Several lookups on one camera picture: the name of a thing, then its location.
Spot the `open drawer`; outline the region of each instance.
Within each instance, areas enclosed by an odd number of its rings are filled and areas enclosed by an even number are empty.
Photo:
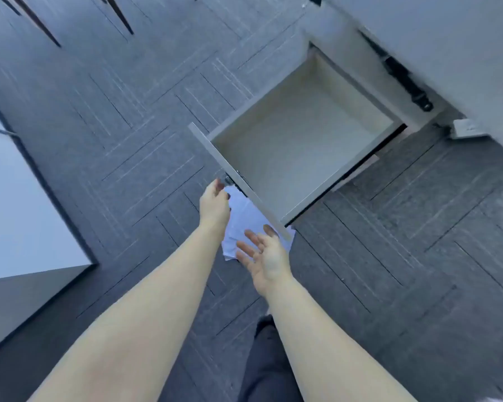
[[[271,225],[285,226],[401,125],[318,49],[209,135],[189,125]]]

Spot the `pants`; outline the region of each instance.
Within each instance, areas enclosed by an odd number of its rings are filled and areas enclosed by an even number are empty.
[[[238,402],[303,402],[272,316],[259,320]]]

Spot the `gray carpet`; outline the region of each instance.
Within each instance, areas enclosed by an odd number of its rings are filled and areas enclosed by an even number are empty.
[[[0,109],[100,265],[0,346],[0,402],[26,400],[195,228],[220,169],[188,123],[212,131],[288,65],[312,8],[117,0],[132,36],[100,0],[27,1],[64,47],[0,4]],[[295,228],[295,276],[417,399],[503,389],[500,146],[411,135]],[[160,400],[235,400],[266,308],[219,253]]]

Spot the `forearm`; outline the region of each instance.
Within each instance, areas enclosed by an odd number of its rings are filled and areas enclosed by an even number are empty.
[[[196,314],[222,235],[198,227],[88,328],[32,400],[156,401]]]
[[[304,400],[415,401],[294,278],[279,283],[268,303]]]

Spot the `chair leg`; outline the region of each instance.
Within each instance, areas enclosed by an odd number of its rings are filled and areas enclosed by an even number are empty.
[[[127,22],[127,19],[125,18],[125,16],[123,15],[123,13],[121,12],[120,8],[117,6],[117,3],[115,2],[115,0],[107,0],[108,1],[108,4],[110,4],[110,6],[114,9],[115,13],[117,14],[117,16],[121,19],[121,21],[125,24],[125,26],[127,27],[127,29],[129,30],[129,32],[134,35],[134,31],[132,31],[132,28],[130,27],[129,23]]]
[[[14,11],[14,13],[16,13],[16,15],[20,15],[19,10],[18,10],[18,9],[16,9],[16,8],[15,8],[15,6],[14,6],[13,4],[11,4],[11,3],[10,3],[10,1],[9,1],[9,0],[2,0],[2,2],[3,2],[5,5],[7,5],[9,8],[11,8],[11,9]]]
[[[54,38],[54,35],[50,33],[48,28],[43,24],[43,22],[39,19],[39,17],[32,11],[30,7],[28,7],[28,4],[24,2],[24,0],[14,0],[19,7],[26,13],[27,16],[30,17],[30,19],[37,25],[45,34],[47,34],[47,37],[50,38],[56,46],[61,47],[60,43],[56,38]]]

